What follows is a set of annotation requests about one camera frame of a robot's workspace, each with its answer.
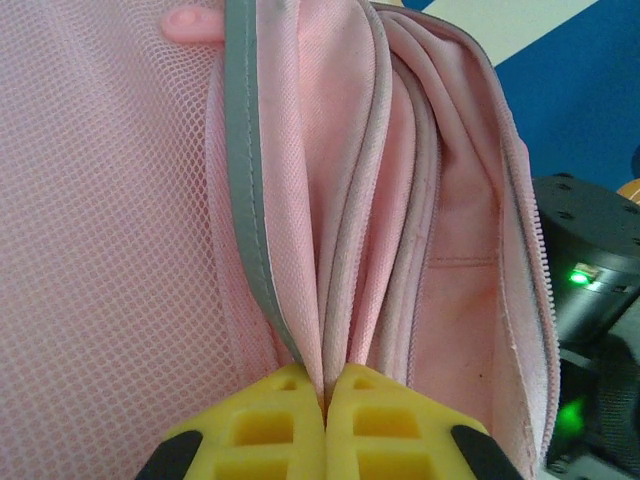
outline pink fabric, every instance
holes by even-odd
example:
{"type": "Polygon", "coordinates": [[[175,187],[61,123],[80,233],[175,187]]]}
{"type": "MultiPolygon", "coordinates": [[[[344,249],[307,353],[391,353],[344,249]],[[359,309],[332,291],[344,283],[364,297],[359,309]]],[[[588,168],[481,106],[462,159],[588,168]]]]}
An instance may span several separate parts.
{"type": "MultiPolygon", "coordinates": [[[[223,46],[167,41],[179,5],[4,6],[2,478],[131,478],[172,424],[290,361],[236,247],[223,46]]],[[[557,352],[543,262],[527,273],[527,155],[487,59],[364,0],[257,8],[272,272],[318,392],[368,363],[476,417],[534,477],[557,352]]]]}

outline blue surface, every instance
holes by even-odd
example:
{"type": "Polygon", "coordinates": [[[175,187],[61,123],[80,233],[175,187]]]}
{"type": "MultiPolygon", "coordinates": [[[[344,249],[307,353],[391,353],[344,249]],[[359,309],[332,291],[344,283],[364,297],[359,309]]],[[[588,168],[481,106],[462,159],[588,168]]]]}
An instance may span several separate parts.
{"type": "Polygon", "coordinates": [[[433,1],[434,0],[402,0],[402,5],[413,10],[422,11],[433,3],[433,1]]]}
{"type": "Polygon", "coordinates": [[[640,0],[600,0],[496,68],[534,176],[617,190],[640,145],[640,0]]]}

